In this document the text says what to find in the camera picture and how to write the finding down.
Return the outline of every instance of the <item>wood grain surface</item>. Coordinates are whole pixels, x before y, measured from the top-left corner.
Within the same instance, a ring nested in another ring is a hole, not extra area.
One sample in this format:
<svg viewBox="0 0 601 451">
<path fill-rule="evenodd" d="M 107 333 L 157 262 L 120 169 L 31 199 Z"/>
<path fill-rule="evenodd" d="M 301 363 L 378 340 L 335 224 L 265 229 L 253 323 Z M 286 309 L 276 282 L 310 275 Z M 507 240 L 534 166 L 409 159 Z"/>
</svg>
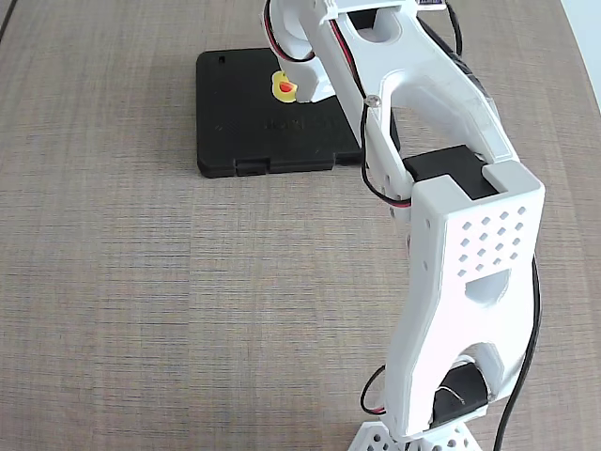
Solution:
<svg viewBox="0 0 601 451">
<path fill-rule="evenodd" d="M 0 450 L 343 451 L 366 419 L 408 231 L 357 169 L 195 167 L 195 59 L 265 46 L 261 7 L 20 0 L 0 45 Z M 544 328 L 503 449 L 596 449 L 593 91 L 560 0 L 455 9 L 468 63 L 548 188 Z M 405 152 L 444 143 L 410 112 L 398 124 Z M 501 409 L 471 425 L 483 449 Z"/>
</svg>

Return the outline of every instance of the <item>black plastic pad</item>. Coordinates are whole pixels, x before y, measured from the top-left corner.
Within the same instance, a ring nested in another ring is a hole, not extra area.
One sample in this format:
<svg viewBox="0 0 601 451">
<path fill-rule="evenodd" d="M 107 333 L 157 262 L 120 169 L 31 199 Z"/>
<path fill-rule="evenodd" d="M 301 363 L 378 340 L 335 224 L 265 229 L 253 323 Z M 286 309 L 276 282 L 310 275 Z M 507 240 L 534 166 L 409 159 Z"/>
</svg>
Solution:
<svg viewBox="0 0 601 451">
<path fill-rule="evenodd" d="M 330 170 L 362 160 L 335 97 L 285 104 L 270 49 L 206 52 L 196 63 L 198 167 L 208 178 Z M 396 125 L 391 135 L 400 148 Z"/>
</svg>

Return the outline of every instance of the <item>cable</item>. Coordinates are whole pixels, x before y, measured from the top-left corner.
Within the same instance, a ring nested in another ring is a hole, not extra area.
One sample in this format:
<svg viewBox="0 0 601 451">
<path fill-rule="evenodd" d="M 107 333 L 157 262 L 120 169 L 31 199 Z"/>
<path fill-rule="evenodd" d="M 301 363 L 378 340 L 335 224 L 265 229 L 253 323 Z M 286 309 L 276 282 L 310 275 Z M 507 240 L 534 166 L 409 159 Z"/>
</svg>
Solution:
<svg viewBox="0 0 601 451">
<path fill-rule="evenodd" d="M 348 46 L 348 42 L 345 39 L 338 23 L 335 20 L 330 21 L 331 30 L 338 40 L 340 47 L 342 49 L 343 54 L 345 55 L 345 59 L 347 60 L 348 67 L 350 68 L 351 75 L 359 92 L 362 95 L 363 100 L 367 99 L 367 95 L 365 93 L 365 89 L 361 83 L 361 77 L 359 76 L 359 70 L 357 69 L 357 62 L 355 61 L 355 57 L 353 53 L 350 51 L 350 47 Z M 382 194 L 376 187 L 372 184 L 367 176 L 367 114 L 369 112 L 369 106 L 364 103 L 363 111 L 361 116 L 361 152 L 362 152 L 362 165 L 361 165 L 361 175 L 363 179 L 363 183 L 367 186 L 369 191 L 371 191 L 375 196 L 377 196 L 380 200 L 386 202 L 388 205 L 392 207 L 397 207 L 399 209 L 406 209 L 411 206 L 411 199 L 392 199 L 385 194 Z"/>
<path fill-rule="evenodd" d="M 453 54 L 461 56 L 461 54 L 463 53 L 463 37 L 461 34 L 461 28 L 459 26 L 459 20 L 455 13 L 455 10 L 448 2 L 447 2 L 447 8 L 449 9 L 449 17 L 451 18 L 451 23 L 453 24 L 453 30 L 455 31 L 455 52 L 453 52 L 453 50 L 444 41 L 444 39 L 442 39 L 426 22 L 424 22 L 420 18 L 418 18 L 418 21 L 424 28 L 424 31 L 427 33 L 427 35 L 432 40 L 434 40 L 438 44 L 438 46 L 448 56 L 452 57 Z M 360 92 L 362 93 L 362 97 L 365 100 L 366 95 L 365 95 L 365 91 L 362 87 L 361 78 L 359 76 L 359 71 L 357 69 L 357 64 L 355 62 L 355 58 L 354 58 L 352 52 L 350 51 L 350 48 L 348 47 L 348 43 L 345 40 L 345 37 L 343 36 L 342 32 L 340 31 L 340 27 L 338 26 L 338 23 L 336 21 L 330 21 L 330 24 L 331 24 L 333 33 L 336 36 L 336 38 L 338 39 L 338 42 L 340 43 L 340 46 L 342 47 L 343 53 L 345 54 L 345 58 L 347 59 L 348 65 L 349 65 L 351 73 L 353 75 L 353 79 L 355 80 L 355 83 L 357 84 L 357 88 L 360 90 Z M 385 202 L 387 202 L 393 206 L 397 206 L 397 207 L 408 207 L 411 205 L 410 199 L 401 200 L 401 201 L 390 199 L 386 195 L 379 192 L 367 178 L 365 129 L 366 129 L 366 124 L 367 124 L 368 111 L 369 111 L 369 106 L 364 105 L 363 110 L 362 110 L 362 121 L 361 121 L 361 141 L 362 141 L 362 154 L 363 154 L 363 163 L 362 163 L 363 181 L 365 182 L 365 184 L 367 185 L 367 187 L 373 194 L 375 194 L 377 197 L 384 200 Z M 519 395 L 522 391 L 522 388 L 524 387 L 524 384 L 526 382 L 526 378 L 528 377 L 528 373 L 532 366 L 532 360 L 533 360 L 534 354 L 536 352 L 536 344 L 538 343 L 538 337 L 540 334 L 541 322 L 542 322 L 542 315 L 541 315 L 542 307 L 541 307 L 540 280 L 538 277 L 538 267 L 536 264 L 536 257 L 532 260 L 532 289 L 533 289 L 532 332 L 531 332 L 530 339 L 528 341 L 528 346 L 526 347 L 526 351 L 524 353 L 524 361 L 522 363 L 522 367 L 520 368 L 519 374 L 517 375 L 516 386 L 515 386 L 512 394 L 509 396 L 509 400 L 507 401 L 507 405 L 505 406 L 505 409 L 504 409 L 502 417 L 501 417 L 501 421 L 499 423 L 499 428 L 497 429 L 497 435 L 495 438 L 495 444 L 494 444 L 493 451 L 501 451 L 505 430 L 507 429 L 507 424 L 509 423 L 509 417 L 511 416 L 511 414 L 514 410 L 514 407 L 517 402 L 517 398 L 519 397 Z M 367 394 L 369 387 L 371 387 L 374 380 L 382 372 L 384 372 L 385 369 L 386 369 L 385 365 L 378 368 L 378 370 L 369 379 L 367 384 L 365 384 L 363 391 L 362 391 L 361 407 L 364 412 L 366 412 L 370 415 L 383 415 L 386 413 L 385 408 L 367 409 L 365 407 L 365 395 Z"/>
<path fill-rule="evenodd" d="M 12 17 L 12 13 L 15 10 L 18 1 L 19 0 L 12 0 L 10 2 L 10 5 L 8 5 L 7 13 L 4 16 L 4 21 L 2 21 L 2 24 L 0 24 L 0 42 L 2 41 L 2 37 L 4 36 L 5 32 L 7 31 L 8 22 Z"/>
<path fill-rule="evenodd" d="M 382 374 L 384 372 L 385 369 L 386 369 L 385 365 L 382 365 L 380 368 L 378 368 L 376 370 L 376 372 L 372 375 L 372 377 L 369 378 L 369 381 L 367 381 L 367 384 L 365 384 L 365 386 L 363 387 L 363 391 L 361 393 L 361 408 L 367 414 L 380 416 L 380 415 L 383 415 L 386 413 L 386 410 L 384 408 L 367 409 L 365 407 L 365 395 L 367 395 L 367 391 L 369 390 L 369 387 L 372 386 L 372 383 L 374 383 L 374 381 L 378 378 L 378 376 L 380 374 Z"/>
<path fill-rule="evenodd" d="M 459 25 L 459 18 L 455 13 L 453 6 L 447 2 L 447 9 L 449 10 L 449 19 L 455 32 L 455 53 L 461 56 L 463 54 L 463 34 L 461 33 L 461 26 Z"/>
<path fill-rule="evenodd" d="M 536 257 L 534 257 L 534 259 L 532 260 L 532 284 L 534 286 L 534 316 L 532 333 L 530 335 L 528 347 L 526 348 L 526 353 L 524 355 L 524 363 L 522 364 L 522 367 L 519 370 L 519 375 L 517 376 L 516 387 L 514 388 L 512 394 L 509 396 L 509 401 L 507 401 L 507 405 L 505 406 L 505 410 L 503 411 L 501 421 L 499 422 L 499 428 L 497 429 L 497 437 L 495 438 L 495 445 L 493 447 L 493 451 L 501 451 L 503 437 L 505 435 L 505 430 L 507 429 L 507 423 L 509 423 L 509 417 L 514 411 L 517 398 L 519 397 L 519 394 L 522 391 L 522 388 L 524 387 L 524 383 L 528 376 L 528 372 L 530 371 L 530 368 L 532 366 L 534 352 L 536 351 L 536 343 L 538 342 L 538 336 L 541 331 L 541 288 L 540 280 L 538 278 L 538 267 L 536 264 Z"/>
<path fill-rule="evenodd" d="M 530 339 L 528 340 L 528 346 L 526 347 L 526 352 L 524 353 L 524 362 L 522 363 L 522 367 L 519 370 L 519 374 L 517 375 L 516 387 L 514 391 L 509 396 L 509 400 L 507 401 L 507 405 L 503 411 L 501 416 L 501 421 L 499 422 L 499 427 L 497 428 L 497 435 L 495 437 L 495 444 L 493 447 L 493 451 L 501 451 L 503 438 L 505 435 L 505 430 L 507 429 L 507 424 L 509 423 L 509 417 L 511 416 L 514 407 L 516 406 L 517 398 L 519 397 L 522 388 L 526 382 L 526 378 L 528 377 L 528 373 L 532 366 L 532 360 L 534 359 L 534 354 L 536 351 L 536 344 L 538 343 L 538 337 L 541 331 L 542 324 L 542 306 L 541 306 L 541 288 L 540 288 L 540 280 L 538 277 L 538 266 L 536 264 L 536 257 L 532 260 L 532 289 L 533 289 L 533 315 L 532 315 L 532 332 L 530 335 Z M 374 373 L 374 375 L 369 378 L 367 384 L 363 388 L 363 392 L 361 394 L 361 408 L 364 412 L 369 413 L 370 415 L 383 415 L 386 413 L 385 408 L 379 409 L 367 409 L 365 407 L 365 395 L 371 387 L 372 383 L 376 380 L 376 378 L 384 372 L 386 366 L 383 365 Z"/>
<path fill-rule="evenodd" d="M 265 29 L 267 30 L 267 37 L 270 40 L 271 47 L 283 60 L 289 61 L 291 63 L 307 63 L 316 57 L 314 52 L 309 53 L 302 59 L 294 58 L 287 54 L 282 46 L 279 44 L 278 40 L 275 38 L 273 33 L 273 25 L 271 23 L 271 0 L 267 0 L 265 2 L 265 9 L 263 10 L 263 21 L 265 22 Z"/>
</svg>

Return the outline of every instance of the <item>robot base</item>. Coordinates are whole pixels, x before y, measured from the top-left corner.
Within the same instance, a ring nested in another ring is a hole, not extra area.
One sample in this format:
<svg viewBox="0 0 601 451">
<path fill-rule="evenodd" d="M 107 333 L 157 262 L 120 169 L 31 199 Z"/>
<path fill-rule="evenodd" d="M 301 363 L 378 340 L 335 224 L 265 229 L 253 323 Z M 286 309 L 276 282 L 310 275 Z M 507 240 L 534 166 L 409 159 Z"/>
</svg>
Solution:
<svg viewBox="0 0 601 451">
<path fill-rule="evenodd" d="M 198 57 L 197 156 L 203 176 L 323 171 L 362 162 L 338 100 L 282 103 L 272 94 L 271 76 L 278 70 L 270 49 L 205 52 Z M 391 137 L 400 148 L 394 121 Z"/>
<path fill-rule="evenodd" d="M 410 443 L 396 443 L 381 421 L 363 423 L 348 451 L 482 451 L 463 424 L 439 428 Z"/>
</svg>

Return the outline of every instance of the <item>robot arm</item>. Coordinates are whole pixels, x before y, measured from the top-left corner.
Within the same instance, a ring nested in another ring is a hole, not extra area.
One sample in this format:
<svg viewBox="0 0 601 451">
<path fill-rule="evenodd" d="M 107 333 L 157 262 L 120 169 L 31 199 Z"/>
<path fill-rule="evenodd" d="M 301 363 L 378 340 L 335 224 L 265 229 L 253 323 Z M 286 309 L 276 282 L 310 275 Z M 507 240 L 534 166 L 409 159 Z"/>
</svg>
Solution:
<svg viewBox="0 0 601 451">
<path fill-rule="evenodd" d="M 545 197 L 494 103 L 417 17 L 445 7 L 268 0 L 263 16 L 297 100 L 338 97 L 375 182 L 364 180 L 411 224 L 409 297 L 389 348 L 381 426 L 414 449 L 469 434 L 465 421 L 514 390 L 536 313 L 532 260 Z M 392 107 L 402 106 L 460 146 L 403 160 L 390 137 Z M 353 446 L 367 449 L 360 435 Z"/>
</svg>

